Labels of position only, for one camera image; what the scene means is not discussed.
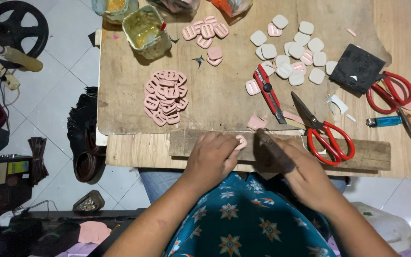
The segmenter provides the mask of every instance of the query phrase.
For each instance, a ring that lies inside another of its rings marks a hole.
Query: jeans
[[[182,172],[182,169],[139,168],[150,203],[160,198],[179,179]],[[340,193],[347,188],[345,177],[329,176],[329,179]]]

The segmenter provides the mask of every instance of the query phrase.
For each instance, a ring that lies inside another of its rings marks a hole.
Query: teal floral shirt
[[[186,216],[163,257],[335,257],[326,219],[282,181],[231,173]]]

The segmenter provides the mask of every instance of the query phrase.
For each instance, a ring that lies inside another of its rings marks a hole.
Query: person
[[[106,257],[396,257],[396,252],[334,187],[319,161],[295,140],[273,138],[297,168],[284,183],[231,172],[239,141],[199,137],[175,183],[108,249]]]

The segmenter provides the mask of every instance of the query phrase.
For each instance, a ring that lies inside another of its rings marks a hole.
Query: red box cutter
[[[286,124],[286,120],[280,110],[279,100],[277,99],[277,96],[272,89],[272,85],[269,82],[269,76],[267,76],[266,71],[260,64],[253,73],[253,78],[256,80],[256,83],[261,90],[261,94],[264,96],[267,105],[269,105],[270,111],[275,115],[279,124]]]

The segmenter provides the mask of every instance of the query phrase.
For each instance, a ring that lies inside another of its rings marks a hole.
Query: power strip
[[[0,78],[3,76],[6,70],[7,69],[4,68],[0,63]],[[18,82],[18,80],[15,79],[15,77],[10,73],[6,73],[5,77],[7,78],[7,80],[3,81],[3,85],[5,85],[10,90],[17,90],[17,88],[20,86],[20,82]]]

